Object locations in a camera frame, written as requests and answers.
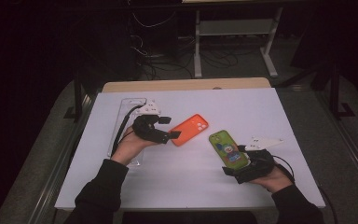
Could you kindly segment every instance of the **white table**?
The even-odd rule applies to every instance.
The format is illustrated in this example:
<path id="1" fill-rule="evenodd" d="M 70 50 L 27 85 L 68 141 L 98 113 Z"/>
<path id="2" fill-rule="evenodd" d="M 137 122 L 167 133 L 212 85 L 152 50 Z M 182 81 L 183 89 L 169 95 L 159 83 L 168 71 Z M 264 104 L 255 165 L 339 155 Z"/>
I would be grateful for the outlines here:
<path id="1" fill-rule="evenodd" d="M 121 191 L 123 210 L 251 210 L 273 207 L 270 193 L 223 173 L 224 165 L 208 136 L 227 130 L 238 144 L 252 136 L 281 138 L 284 142 L 268 148 L 287 160 L 296 175 L 296 184 L 319 207 L 324 200 L 301 153 L 296 137 L 272 88 L 194 91 L 137 91 L 100 93 L 89 117 L 76 154 L 55 206 L 73 209 L 75 197 L 96 176 L 115 128 L 121 100 L 154 99 L 161 116 L 172 117 L 168 131 L 198 113 L 210 127 L 181 147 L 166 145 L 146 148 L 142 165 L 130 167 Z"/>

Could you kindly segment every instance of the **phone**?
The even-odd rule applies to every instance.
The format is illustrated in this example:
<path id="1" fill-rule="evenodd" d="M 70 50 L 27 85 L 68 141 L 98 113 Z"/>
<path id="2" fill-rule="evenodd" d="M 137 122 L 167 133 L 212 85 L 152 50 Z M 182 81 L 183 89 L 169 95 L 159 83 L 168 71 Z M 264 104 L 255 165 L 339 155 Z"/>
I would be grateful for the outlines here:
<path id="1" fill-rule="evenodd" d="M 201 115 L 195 114 L 170 130 L 170 132 L 181 132 L 177 139 L 171 141 L 179 147 L 208 127 L 208 122 Z"/>
<path id="2" fill-rule="evenodd" d="M 236 170 L 249 164 L 248 157 L 238 151 L 238 145 L 226 130 L 211 134 L 209 141 L 226 167 Z"/>

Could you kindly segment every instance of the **black sleeve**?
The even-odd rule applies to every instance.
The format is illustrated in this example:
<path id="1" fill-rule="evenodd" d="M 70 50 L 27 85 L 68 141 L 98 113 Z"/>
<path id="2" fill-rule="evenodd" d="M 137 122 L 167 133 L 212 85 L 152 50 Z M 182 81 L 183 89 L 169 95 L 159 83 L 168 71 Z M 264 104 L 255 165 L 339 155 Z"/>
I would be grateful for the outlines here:
<path id="1" fill-rule="evenodd" d="M 121 204 L 121 185 L 128 168 L 116 161 L 104 160 L 97 176 L 80 191 L 76 208 L 65 223 L 109 223 Z"/>
<path id="2" fill-rule="evenodd" d="M 324 224 L 322 212 L 292 185 L 272 194 L 279 211 L 277 224 Z"/>

